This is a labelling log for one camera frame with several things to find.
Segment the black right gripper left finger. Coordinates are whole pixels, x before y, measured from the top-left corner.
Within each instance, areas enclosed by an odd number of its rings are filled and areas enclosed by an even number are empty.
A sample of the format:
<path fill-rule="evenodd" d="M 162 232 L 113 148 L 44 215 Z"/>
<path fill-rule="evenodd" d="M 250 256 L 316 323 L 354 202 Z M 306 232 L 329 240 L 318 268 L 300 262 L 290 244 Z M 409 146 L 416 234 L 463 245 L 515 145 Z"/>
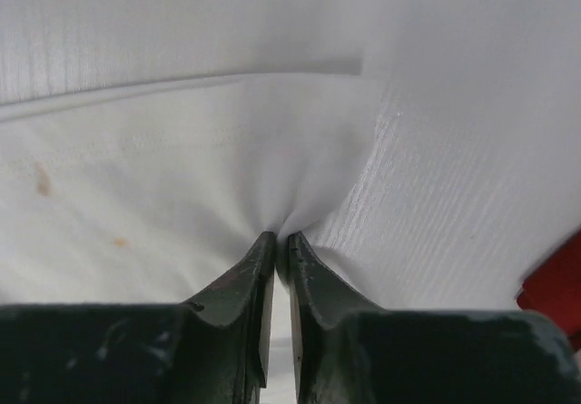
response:
<path fill-rule="evenodd" d="M 256 403 L 266 385 L 276 237 L 189 299 L 8 304 L 4 403 Z"/>

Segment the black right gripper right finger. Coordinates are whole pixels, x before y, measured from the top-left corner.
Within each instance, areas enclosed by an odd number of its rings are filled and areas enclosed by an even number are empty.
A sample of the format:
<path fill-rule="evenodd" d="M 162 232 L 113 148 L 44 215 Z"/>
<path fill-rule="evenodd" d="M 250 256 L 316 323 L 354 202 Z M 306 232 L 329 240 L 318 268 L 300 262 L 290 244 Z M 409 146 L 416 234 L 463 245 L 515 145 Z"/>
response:
<path fill-rule="evenodd" d="M 526 311 L 387 310 L 288 239 L 300 403 L 577 403 L 564 334 Z"/>

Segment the white t-shirt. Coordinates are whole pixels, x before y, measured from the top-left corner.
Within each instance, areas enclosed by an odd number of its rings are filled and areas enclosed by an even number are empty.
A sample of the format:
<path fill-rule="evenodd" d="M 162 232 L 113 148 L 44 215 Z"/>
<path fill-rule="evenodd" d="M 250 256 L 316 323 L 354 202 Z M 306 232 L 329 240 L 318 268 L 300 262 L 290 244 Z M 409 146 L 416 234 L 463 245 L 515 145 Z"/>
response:
<path fill-rule="evenodd" d="M 580 232 L 580 0 L 1 0 L 1 309 L 189 299 L 276 237 L 387 310 L 526 311 Z M 567 336 L 580 371 L 580 331 Z"/>

